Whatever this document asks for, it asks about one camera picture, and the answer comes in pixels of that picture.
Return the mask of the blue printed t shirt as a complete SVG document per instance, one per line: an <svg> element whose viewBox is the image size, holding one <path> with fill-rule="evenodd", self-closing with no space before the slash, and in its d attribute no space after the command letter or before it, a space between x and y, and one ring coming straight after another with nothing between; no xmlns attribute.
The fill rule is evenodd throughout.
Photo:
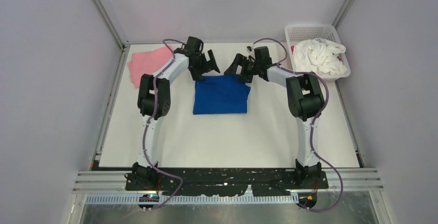
<svg viewBox="0 0 438 224"><path fill-rule="evenodd" d="M236 75L205 76L195 82L193 114L245 114L250 91Z"/></svg>

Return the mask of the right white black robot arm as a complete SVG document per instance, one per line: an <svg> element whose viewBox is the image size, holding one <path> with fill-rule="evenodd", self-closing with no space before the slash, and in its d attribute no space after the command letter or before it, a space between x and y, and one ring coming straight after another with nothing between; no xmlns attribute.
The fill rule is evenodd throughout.
<svg viewBox="0 0 438 224"><path fill-rule="evenodd" d="M315 184L322 175L320 157L316 155L318 119L326 107L321 90L324 80L312 72L295 72L273 63L266 46L248 48L251 55L236 54L225 71L237 81L251 83L254 76L285 87L288 108L295 117L298 131L298 154L293 183L301 188Z"/></svg>

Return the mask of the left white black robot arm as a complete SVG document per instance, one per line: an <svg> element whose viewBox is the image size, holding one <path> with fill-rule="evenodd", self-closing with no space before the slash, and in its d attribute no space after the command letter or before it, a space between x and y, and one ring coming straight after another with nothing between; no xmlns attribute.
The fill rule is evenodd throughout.
<svg viewBox="0 0 438 224"><path fill-rule="evenodd" d="M171 59L152 74L140 79L137 107L143 118L142 145L132 171L125 174L126 190L157 190L160 176L158 169L158 140L161 124L171 106L170 86L184 71L188 70L195 81L204 80L203 74L219 72L213 52L203 52L204 42L189 36L180 47L172 49L169 39L163 41L171 53Z"/></svg>

